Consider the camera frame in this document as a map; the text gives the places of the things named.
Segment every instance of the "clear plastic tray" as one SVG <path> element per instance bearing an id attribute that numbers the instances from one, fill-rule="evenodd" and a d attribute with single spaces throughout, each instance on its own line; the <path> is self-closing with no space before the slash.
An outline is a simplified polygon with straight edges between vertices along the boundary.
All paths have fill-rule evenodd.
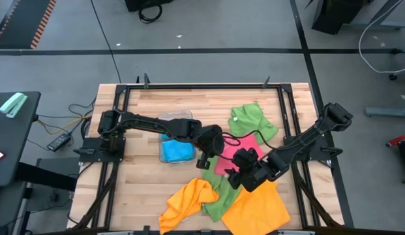
<path id="1" fill-rule="evenodd" d="M 162 120 L 172 120 L 175 118 L 187 118 L 187 119 L 192 119 L 192 112 L 189 110 L 178 110 L 178 111 L 171 111 L 171 112 L 166 112 L 164 114 L 159 114 L 158 115 L 159 119 Z M 158 142 L 159 142 L 159 159 L 162 163 L 171 163 L 171 164 L 177 164 L 177 163 L 185 163 L 189 162 L 196 157 L 196 150 L 195 147 L 192 147 L 192 155 L 185 161 L 167 161 L 165 156 L 164 156 L 164 149 L 163 149 L 163 142 L 167 140 L 163 140 L 162 135 L 159 136 Z"/>

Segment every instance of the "orange cloth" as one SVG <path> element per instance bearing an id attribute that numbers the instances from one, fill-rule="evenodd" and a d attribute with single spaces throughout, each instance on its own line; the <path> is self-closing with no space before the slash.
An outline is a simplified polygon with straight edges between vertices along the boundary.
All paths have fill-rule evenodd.
<path id="1" fill-rule="evenodd" d="M 253 192 L 242 188 L 234 204 L 221 217 L 234 235 L 263 235 L 290 220 L 275 182 L 266 181 Z"/>
<path id="2" fill-rule="evenodd" d="M 201 210 L 202 203 L 216 202 L 218 194 L 208 181 L 195 178 L 168 200 L 168 209 L 158 218 L 160 233 L 174 229 L 186 217 Z"/>

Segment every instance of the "green cloth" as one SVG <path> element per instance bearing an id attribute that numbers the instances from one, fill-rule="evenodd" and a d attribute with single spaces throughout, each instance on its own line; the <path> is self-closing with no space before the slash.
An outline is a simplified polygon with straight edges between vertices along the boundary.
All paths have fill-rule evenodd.
<path id="1" fill-rule="evenodd" d="M 256 102 L 232 108 L 228 125 L 230 126 L 231 133 L 235 136 L 244 136 L 251 131 L 258 130 L 266 141 L 272 139 L 278 132 L 278 128 L 263 116 L 262 109 Z M 255 137 L 258 144 L 263 144 L 259 133 L 256 133 Z"/>
<path id="2" fill-rule="evenodd" d="M 219 198 L 216 202 L 205 203 L 202 206 L 202 212 L 208 213 L 211 219 L 217 222 L 221 219 L 222 215 L 227 212 L 228 208 L 233 205 L 241 191 L 241 186 L 238 189 L 233 189 L 227 178 L 214 173 L 218 161 L 217 156 L 208 159 L 208 161 L 211 165 L 209 169 L 202 174 L 202 178 L 211 184 L 212 188 L 218 193 Z"/>

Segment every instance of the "green object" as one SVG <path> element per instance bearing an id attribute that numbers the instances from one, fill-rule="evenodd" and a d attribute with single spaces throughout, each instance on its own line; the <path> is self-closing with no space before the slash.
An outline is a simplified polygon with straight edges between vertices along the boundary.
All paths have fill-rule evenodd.
<path id="1" fill-rule="evenodd" d="M 14 118 L 26 100 L 27 95 L 17 92 L 0 107 L 0 112 L 6 114 L 7 118 Z"/>
<path id="2" fill-rule="evenodd" d="M 258 130 L 266 141 L 272 139 L 278 132 L 278 128 L 263 116 L 262 109 L 256 102 L 232 108 L 228 125 L 230 126 L 231 133 L 235 136 L 244 136 L 251 131 Z M 254 136 L 258 144 L 263 144 L 259 133 L 256 133 Z"/>
<path id="3" fill-rule="evenodd" d="M 211 219 L 217 222 L 227 212 L 228 208 L 233 205 L 241 191 L 241 186 L 238 189 L 233 189 L 227 178 L 214 173 L 218 161 L 217 156 L 208 159 L 208 161 L 211 166 L 202 174 L 202 178 L 211 184 L 212 188 L 218 193 L 219 198 L 216 202 L 205 203 L 202 206 L 202 212 L 208 213 Z"/>

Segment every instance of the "white cable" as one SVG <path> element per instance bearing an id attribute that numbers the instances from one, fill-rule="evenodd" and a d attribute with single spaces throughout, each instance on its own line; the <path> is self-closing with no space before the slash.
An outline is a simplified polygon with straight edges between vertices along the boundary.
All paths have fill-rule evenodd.
<path id="1" fill-rule="evenodd" d="M 370 65 L 370 63 L 365 59 L 365 57 L 363 56 L 363 54 L 361 53 L 361 39 L 363 38 L 363 35 L 365 35 L 367 29 L 369 29 L 375 22 L 377 22 L 378 20 L 380 20 L 382 17 L 384 17 L 386 14 L 388 14 L 392 9 L 394 9 L 399 3 L 401 3 L 402 0 L 398 1 L 397 3 L 395 3 L 389 10 L 387 10 L 385 13 L 383 13 L 379 18 L 377 18 L 376 20 L 374 20 L 372 23 L 370 23 L 366 29 L 363 31 L 363 33 L 360 36 L 360 40 L 359 40 L 359 54 L 361 56 L 361 58 L 366 62 L 366 64 L 375 72 L 377 73 L 398 73 L 398 72 L 404 72 L 405 69 L 400 69 L 397 71 L 378 71 L 376 70 L 372 65 Z"/>

